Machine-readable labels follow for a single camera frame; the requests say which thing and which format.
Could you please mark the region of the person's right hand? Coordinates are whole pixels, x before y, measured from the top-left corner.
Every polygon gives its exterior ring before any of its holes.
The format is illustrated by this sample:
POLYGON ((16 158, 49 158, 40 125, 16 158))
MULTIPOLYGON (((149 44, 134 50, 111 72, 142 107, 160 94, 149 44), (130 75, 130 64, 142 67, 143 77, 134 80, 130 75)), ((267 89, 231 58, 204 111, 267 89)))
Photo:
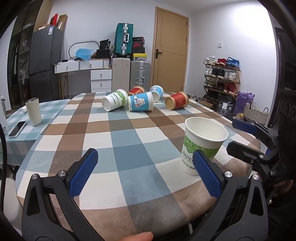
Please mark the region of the person's right hand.
POLYGON ((277 193, 286 193, 293 185, 293 180, 285 180, 274 185, 277 188, 277 193))

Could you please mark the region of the person's left hand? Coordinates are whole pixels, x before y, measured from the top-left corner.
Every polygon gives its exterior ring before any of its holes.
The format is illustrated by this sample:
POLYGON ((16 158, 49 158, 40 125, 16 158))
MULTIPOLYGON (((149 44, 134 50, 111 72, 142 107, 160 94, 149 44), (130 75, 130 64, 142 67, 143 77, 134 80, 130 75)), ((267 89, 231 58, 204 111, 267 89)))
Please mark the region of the person's left hand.
POLYGON ((154 235, 152 232, 142 232, 136 235, 130 235, 128 237, 123 237, 118 241, 152 241, 154 235))

